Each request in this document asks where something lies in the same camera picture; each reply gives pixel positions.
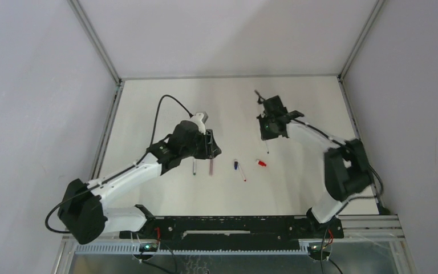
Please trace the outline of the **pink highlighter pen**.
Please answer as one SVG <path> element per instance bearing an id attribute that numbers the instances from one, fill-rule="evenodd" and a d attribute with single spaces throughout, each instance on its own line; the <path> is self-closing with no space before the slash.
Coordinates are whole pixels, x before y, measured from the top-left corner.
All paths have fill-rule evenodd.
<path id="1" fill-rule="evenodd" d="M 214 171 L 214 159 L 209 159 L 209 175 L 213 176 Z"/>

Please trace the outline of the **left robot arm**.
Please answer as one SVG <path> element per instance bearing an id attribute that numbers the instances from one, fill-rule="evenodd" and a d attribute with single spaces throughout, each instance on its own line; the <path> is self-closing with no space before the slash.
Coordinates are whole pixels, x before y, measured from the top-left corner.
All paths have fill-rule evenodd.
<path id="1" fill-rule="evenodd" d="M 148 238 L 154 234 L 156 224 L 144 210 L 136 205 L 113 208 L 113 202 L 134 187 L 178 167 L 186 158 L 208 160 L 221 153 L 211 129 L 201 131 L 196 123 L 183 120 L 125 169 L 88 182 L 70 182 L 57 207 L 57 216 L 82 245 L 110 232 L 135 231 Z"/>

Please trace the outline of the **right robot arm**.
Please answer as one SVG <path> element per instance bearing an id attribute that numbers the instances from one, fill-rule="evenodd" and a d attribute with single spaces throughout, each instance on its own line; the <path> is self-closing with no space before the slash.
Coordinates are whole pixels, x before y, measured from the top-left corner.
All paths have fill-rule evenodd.
<path id="1" fill-rule="evenodd" d="M 304 114 L 288 111 L 276 95 L 257 103 L 263 107 L 257 116 L 263 141 L 279 137 L 292 139 L 320 152 L 323 163 L 323 194 L 308 209 L 307 231 L 322 237 L 329 231 L 329 222 L 337 217 L 352 200 L 362 199 L 362 192 L 374 182 L 374 172 L 363 143 L 357 139 L 342 139 L 329 134 L 304 119 Z"/>

